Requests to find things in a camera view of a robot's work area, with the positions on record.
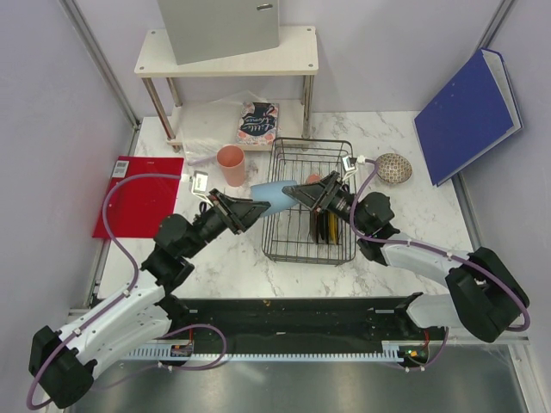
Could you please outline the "brown patterned bowl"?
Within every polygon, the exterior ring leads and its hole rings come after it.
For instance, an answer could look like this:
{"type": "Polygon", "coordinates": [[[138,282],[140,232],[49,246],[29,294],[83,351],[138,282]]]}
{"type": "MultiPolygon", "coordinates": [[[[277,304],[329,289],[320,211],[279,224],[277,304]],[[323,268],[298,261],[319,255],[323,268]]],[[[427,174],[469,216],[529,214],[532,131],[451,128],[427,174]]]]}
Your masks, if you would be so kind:
{"type": "Polygon", "coordinates": [[[401,184],[412,176],[412,165],[402,155],[397,153],[385,153],[376,160],[378,177],[390,184],[401,184]]]}

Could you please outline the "floral cover book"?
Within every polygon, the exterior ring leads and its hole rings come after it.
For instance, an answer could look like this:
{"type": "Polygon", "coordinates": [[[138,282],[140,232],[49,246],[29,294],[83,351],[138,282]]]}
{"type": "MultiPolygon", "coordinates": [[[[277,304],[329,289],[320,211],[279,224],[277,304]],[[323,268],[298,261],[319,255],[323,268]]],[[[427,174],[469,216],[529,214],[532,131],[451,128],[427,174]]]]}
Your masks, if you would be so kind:
{"type": "Polygon", "coordinates": [[[269,151],[276,140],[280,105],[272,102],[245,102],[235,145],[243,151],[269,151]]]}

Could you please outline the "dark brown plate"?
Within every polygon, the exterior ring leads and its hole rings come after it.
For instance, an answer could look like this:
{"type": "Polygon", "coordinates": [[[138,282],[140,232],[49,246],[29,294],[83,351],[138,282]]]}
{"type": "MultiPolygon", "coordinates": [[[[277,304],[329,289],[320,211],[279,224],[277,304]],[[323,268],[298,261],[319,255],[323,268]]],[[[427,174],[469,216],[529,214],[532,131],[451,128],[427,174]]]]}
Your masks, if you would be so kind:
{"type": "Polygon", "coordinates": [[[310,221],[309,221],[309,234],[312,239],[312,241],[316,244],[319,244],[319,237],[318,237],[318,217],[319,214],[322,212],[310,212],[310,221]]]}

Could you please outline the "yellow patterned plate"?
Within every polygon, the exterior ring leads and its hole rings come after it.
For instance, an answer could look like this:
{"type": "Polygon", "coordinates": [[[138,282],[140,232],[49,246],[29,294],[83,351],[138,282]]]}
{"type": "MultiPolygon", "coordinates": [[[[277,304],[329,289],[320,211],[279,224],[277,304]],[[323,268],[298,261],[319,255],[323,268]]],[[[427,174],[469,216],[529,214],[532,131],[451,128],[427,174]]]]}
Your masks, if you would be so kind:
{"type": "Polygon", "coordinates": [[[334,245],[339,244],[339,217],[332,212],[327,213],[327,221],[328,221],[328,234],[330,243],[334,245]]]}

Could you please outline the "blue plastic tumbler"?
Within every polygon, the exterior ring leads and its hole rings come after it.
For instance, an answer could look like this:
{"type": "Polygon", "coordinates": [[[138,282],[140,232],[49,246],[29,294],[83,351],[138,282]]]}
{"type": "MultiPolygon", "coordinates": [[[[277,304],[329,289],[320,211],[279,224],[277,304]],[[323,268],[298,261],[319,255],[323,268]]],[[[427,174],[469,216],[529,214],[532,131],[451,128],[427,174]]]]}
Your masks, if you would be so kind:
{"type": "Polygon", "coordinates": [[[286,186],[295,186],[297,181],[276,181],[266,182],[251,186],[251,198],[254,201],[267,201],[270,208],[263,212],[260,217],[265,218],[273,214],[288,210],[297,204],[297,201],[282,192],[286,186]]]}

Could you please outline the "red folder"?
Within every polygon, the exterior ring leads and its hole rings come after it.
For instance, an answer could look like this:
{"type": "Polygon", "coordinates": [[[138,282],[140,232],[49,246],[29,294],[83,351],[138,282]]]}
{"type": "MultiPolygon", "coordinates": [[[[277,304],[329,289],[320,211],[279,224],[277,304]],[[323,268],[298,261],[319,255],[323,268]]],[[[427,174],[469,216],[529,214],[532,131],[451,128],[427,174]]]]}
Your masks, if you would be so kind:
{"type": "Polygon", "coordinates": [[[180,176],[181,157],[118,157],[108,187],[123,179],[148,174],[118,189],[107,207],[108,224],[117,238],[152,238],[161,221],[173,213],[179,181],[154,174],[180,176]]]}

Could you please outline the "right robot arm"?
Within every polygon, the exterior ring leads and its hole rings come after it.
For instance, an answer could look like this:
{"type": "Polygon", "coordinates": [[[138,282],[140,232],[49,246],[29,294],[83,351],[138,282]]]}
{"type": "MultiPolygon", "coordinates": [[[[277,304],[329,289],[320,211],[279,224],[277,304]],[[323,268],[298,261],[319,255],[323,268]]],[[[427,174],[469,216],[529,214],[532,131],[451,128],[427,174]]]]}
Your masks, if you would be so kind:
{"type": "Polygon", "coordinates": [[[367,260],[409,270],[447,288],[445,295],[409,298],[406,309],[394,317],[400,336],[411,339],[425,328],[462,327],[482,342],[494,342],[505,331],[529,328],[529,298],[494,251],[446,250],[409,237],[392,226],[388,196],[352,194],[337,172],[282,192],[312,212],[328,211],[347,221],[367,260]]]}

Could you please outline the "black plate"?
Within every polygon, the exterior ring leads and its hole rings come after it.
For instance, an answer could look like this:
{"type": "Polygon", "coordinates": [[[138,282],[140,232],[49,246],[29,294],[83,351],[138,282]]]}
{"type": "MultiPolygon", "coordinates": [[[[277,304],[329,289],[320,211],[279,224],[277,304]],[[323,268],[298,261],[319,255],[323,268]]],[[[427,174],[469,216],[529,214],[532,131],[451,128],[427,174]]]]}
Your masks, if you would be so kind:
{"type": "Polygon", "coordinates": [[[333,225],[332,217],[329,211],[324,211],[319,214],[318,217],[318,237],[319,242],[324,242],[325,244],[333,243],[333,225]]]}

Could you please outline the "pink plastic tumbler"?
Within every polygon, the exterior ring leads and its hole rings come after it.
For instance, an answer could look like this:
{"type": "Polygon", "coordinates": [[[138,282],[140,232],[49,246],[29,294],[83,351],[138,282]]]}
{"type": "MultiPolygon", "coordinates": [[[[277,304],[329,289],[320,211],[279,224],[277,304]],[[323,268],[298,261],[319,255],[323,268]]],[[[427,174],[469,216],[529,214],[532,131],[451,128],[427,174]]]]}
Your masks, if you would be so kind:
{"type": "Polygon", "coordinates": [[[223,146],[216,155],[216,161],[226,182],[239,187],[245,182],[245,153],[236,145],[223,146]]]}

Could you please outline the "pink ceramic mug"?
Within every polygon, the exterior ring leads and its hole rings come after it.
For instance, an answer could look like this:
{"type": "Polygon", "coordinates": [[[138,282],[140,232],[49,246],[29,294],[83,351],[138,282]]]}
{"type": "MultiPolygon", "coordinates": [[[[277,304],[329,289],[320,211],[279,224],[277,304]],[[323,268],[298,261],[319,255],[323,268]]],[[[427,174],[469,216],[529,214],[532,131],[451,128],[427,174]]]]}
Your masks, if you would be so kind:
{"type": "Polygon", "coordinates": [[[322,179],[321,175],[311,174],[307,177],[307,179],[305,180],[305,183],[306,184],[312,184],[312,183],[315,183],[315,182],[319,182],[321,179],[322,179]]]}

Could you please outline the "clear plastic sleeve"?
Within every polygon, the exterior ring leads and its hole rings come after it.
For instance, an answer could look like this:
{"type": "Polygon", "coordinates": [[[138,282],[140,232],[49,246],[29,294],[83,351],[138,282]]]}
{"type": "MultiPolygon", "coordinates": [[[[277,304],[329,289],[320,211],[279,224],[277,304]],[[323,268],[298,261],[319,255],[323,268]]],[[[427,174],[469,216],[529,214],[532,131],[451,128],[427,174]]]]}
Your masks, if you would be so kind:
{"type": "Polygon", "coordinates": [[[264,102],[249,90],[210,102],[188,102],[174,107],[170,124],[186,163],[196,166],[212,161],[218,150],[236,142],[238,122],[244,105],[264,102]]]}

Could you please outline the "white shelf stand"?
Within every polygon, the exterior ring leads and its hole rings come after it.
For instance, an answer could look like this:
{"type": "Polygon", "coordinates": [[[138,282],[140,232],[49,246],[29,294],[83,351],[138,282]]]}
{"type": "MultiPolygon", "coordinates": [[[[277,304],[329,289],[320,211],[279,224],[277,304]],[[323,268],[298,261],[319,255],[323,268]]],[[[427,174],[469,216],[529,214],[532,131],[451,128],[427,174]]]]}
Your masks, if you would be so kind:
{"type": "Polygon", "coordinates": [[[319,70],[318,39],[314,26],[281,26],[280,45],[259,52],[178,65],[164,29],[147,33],[135,74],[141,78],[158,116],[165,143],[177,149],[191,134],[191,119],[207,118],[200,102],[183,102],[175,80],[185,77],[298,77],[299,99],[278,100],[278,132],[300,144],[311,138],[313,82],[319,70]]]}

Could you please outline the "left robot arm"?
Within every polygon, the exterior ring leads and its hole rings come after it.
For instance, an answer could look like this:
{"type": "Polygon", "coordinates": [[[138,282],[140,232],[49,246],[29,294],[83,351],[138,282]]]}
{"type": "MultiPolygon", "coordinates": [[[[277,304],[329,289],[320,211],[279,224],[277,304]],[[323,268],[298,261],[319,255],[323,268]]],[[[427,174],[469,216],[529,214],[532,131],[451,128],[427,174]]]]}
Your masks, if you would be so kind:
{"type": "Polygon", "coordinates": [[[190,258],[222,232],[238,235],[270,208],[266,200],[233,198],[213,189],[207,207],[187,220],[171,214],[161,221],[152,253],[132,262],[133,276],[117,292],[80,319],[53,330],[45,326],[32,339],[28,370],[34,380],[27,395],[30,410],[75,404],[95,380],[132,349],[155,338],[179,338],[188,316],[172,292],[194,271],[190,258]]]}

